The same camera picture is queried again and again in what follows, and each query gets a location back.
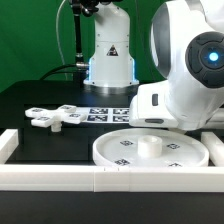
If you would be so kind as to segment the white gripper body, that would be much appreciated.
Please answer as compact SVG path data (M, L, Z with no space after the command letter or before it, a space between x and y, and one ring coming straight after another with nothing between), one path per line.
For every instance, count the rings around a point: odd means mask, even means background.
M224 129L224 89L169 81L144 84L130 104L129 124L136 127Z

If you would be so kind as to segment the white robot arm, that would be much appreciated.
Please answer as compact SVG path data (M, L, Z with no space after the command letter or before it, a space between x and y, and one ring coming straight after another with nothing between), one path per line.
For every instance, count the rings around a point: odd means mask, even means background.
M170 0L158 8L150 52L164 80L143 85L129 54L130 18L113 2L93 3L95 53L85 87L103 93L136 87L132 126L224 128L224 0Z

